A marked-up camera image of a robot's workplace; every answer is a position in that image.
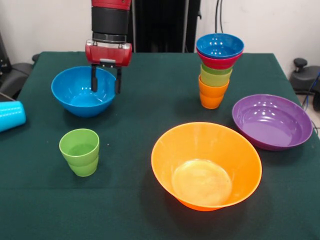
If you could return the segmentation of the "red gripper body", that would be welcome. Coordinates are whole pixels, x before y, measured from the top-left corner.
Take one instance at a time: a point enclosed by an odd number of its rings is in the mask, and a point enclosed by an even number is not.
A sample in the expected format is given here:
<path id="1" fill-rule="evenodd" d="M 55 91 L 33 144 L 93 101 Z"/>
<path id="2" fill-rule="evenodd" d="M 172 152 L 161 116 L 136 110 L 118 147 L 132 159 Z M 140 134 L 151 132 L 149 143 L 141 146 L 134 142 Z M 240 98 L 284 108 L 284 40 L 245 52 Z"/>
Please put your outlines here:
<path id="1" fill-rule="evenodd" d="M 91 64 L 127 67 L 132 58 L 132 45 L 130 43 L 97 42 L 89 39 L 86 41 L 85 55 Z"/>

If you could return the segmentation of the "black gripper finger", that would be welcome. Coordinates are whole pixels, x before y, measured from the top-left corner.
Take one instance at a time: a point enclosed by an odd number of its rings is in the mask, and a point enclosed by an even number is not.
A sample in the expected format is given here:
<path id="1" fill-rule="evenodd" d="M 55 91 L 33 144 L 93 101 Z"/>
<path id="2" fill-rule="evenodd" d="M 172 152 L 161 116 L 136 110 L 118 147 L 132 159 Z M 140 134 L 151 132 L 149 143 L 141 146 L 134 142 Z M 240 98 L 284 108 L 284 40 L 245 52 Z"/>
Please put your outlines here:
<path id="1" fill-rule="evenodd" d="M 91 65 L 91 90 L 93 92 L 97 92 L 98 90 L 98 80 L 96 77 L 96 70 L 97 70 L 97 65 L 92 64 Z"/>
<path id="2" fill-rule="evenodd" d="M 117 95 L 121 93 L 121 85 L 122 85 L 122 67 L 116 67 L 115 93 Z"/>

